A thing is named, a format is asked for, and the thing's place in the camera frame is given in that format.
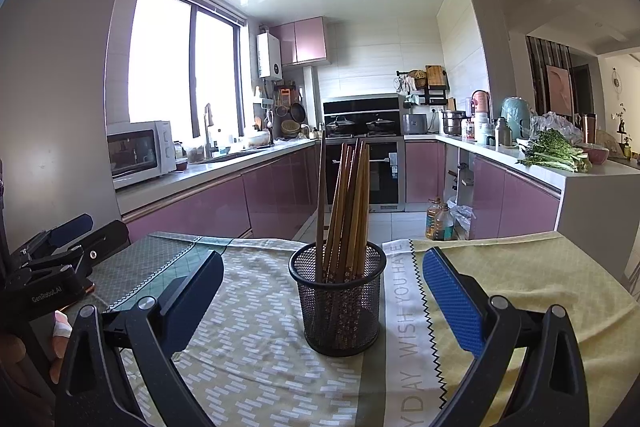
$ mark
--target sink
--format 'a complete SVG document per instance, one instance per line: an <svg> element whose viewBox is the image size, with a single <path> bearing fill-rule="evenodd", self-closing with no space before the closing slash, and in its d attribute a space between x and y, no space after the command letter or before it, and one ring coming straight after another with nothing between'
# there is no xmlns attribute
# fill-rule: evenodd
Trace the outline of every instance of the sink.
<svg viewBox="0 0 640 427"><path fill-rule="evenodd" d="M208 160L203 160L200 162L196 162L193 165L204 165L207 163L220 163L220 162L228 162L229 160L234 160L235 158L241 158L242 156L251 156L252 154L262 152L264 150L268 150L269 147L265 148L256 148L256 149L245 149L238 152L232 152L229 154L223 154L221 156L216 156L215 158L210 158Z"/></svg>

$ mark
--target leafy green vegetable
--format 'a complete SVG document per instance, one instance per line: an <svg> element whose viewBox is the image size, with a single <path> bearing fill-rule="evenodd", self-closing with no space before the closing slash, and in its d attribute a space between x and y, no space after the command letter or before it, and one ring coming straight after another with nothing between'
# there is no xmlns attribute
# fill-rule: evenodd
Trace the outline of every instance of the leafy green vegetable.
<svg viewBox="0 0 640 427"><path fill-rule="evenodd" d="M526 166L542 165L571 172L588 172L591 169L588 154L568 144L556 129L541 131L538 139L529 143L524 155L518 163Z"/></svg>

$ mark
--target black mesh pen holder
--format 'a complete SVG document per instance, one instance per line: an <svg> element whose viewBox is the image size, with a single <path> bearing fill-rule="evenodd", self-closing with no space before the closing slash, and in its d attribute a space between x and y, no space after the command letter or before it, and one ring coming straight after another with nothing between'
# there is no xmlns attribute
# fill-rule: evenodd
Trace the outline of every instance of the black mesh pen holder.
<svg viewBox="0 0 640 427"><path fill-rule="evenodd" d="M298 283L305 338L309 346L329 357L350 357L373 344L380 330L380 275L386 256L367 243L364 276L344 283L316 282L316 244L300 248L289 259L289 272Z"/></svg>

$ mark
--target microwave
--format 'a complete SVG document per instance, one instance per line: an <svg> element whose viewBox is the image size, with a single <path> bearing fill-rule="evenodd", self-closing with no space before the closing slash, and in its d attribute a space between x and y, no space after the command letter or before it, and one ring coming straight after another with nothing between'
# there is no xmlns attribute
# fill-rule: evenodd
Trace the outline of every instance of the microwave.
<svg viewBox="0 0 640 427"><path fill-rule="evenodd" d="M116 190L175 171L170 122L110 124L107 144Z"/></svg>

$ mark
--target oven door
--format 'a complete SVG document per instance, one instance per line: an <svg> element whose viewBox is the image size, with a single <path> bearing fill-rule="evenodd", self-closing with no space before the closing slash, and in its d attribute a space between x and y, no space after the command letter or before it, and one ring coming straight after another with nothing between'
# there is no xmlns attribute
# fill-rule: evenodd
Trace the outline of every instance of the oven door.
<svg viewBox="0 0 640 427"><path fill-rule="evenodd" d="M155 129L109 134L107 143L111 176L116 189L161 174Z"/></svg>
<svg viewBox="0 0 640 427"><path fill-rule="evenodd" d="M335 185L340 168L342 143L355 144L354 139L340 140L326 146L327 204L334 203ZM402 212L406 197L404 181L404 140L402 138L366 138L369 144L369 212Z"/></svg>

